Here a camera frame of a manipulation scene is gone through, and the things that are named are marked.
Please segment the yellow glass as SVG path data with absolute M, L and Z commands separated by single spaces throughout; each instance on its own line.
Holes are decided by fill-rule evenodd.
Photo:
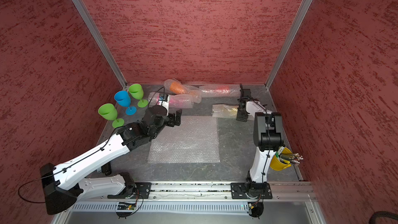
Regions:
M 212 117 L 236 119 L 238 105 L 215 104 L 212 106 Z

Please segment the dark green glass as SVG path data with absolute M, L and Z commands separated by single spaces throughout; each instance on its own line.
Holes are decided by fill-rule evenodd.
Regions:
M 132 84 L 129 86 L 128 92 L 134 99 L 138 100 L 138 107 L 144 108 L 148 106 L 148 101 L 144 99 L 144 90 L 142 85 Z

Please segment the blue glass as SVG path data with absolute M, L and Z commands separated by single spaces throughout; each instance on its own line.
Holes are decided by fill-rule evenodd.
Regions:
M 132 116 L 136 113 L 136 107 L 131 105 L 131 98 L 127 91 L 119 91 L 114 95 L 115 101 L 122 107 L 125 107 L 125 113 L 128 116 Z

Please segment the light green wine glass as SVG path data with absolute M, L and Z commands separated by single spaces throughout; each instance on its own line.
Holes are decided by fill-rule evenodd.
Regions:
M 100 106 L 97 112 L 104 119 L 111 121 L 113 128 L 124 126 L 124 120 L 122 118 L 118 118 L 118 111 L 113 104 L 106 103 Z

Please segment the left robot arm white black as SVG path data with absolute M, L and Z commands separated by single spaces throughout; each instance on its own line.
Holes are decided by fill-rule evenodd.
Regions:
M 181 124 L 182 110 L 169 113 L 155 105 L 145 111 L 140 122 L 115 128 L 103 143 L 70 161 L 40 168 L 40 178 L 48 215 L 59 214 L 78 201 L 106 196 L 109 199 L 145 199 L 129 173 L 88 178 L 96 169 L 106 169 L 111 161 L 150 143 L 165 127 Z

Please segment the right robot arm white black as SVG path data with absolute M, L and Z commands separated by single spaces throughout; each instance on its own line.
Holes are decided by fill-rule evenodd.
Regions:
M 280 113 L 267 110 L 259 100 L 251 96 L 250 89 L 240 87 L 236 120 L 248 121 L 254 117 L 253 141 L 256 146 L 254 163 L 248 172 L 245 192 L 249 198 L 270 199 L 271 190 L 267 183 L 267 173 L 272 157 L 284 145 L 283 121 Z

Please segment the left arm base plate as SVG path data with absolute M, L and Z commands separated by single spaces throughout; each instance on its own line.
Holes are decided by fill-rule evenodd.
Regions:
M 135 183 L 134 185 L 127 185 L 117 195 L 108 195 L 108 199 L 138 199 L 143 197 L 149 198 L 152 183 Z

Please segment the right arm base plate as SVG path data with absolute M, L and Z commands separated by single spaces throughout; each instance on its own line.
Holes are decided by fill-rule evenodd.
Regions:
M 232 199 L 269 200 L 273 198 L 268 183 L 231 183 Z

